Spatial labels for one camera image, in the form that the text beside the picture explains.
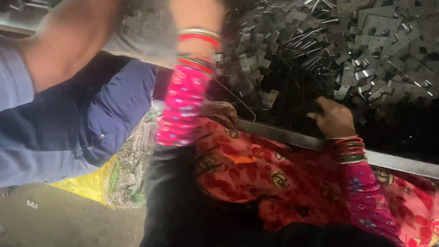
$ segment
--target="gray shirt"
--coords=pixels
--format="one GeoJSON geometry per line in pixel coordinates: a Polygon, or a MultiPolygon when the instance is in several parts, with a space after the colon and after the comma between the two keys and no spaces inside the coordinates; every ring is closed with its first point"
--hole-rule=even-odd
{"type": "Polygon", "coordinates": [[[0,187],[55,182],[97,169],[77,155],[74,118],[64,118],[75,112],[64,98],[34,96],[18,50],[0,37],[0,187]]]}

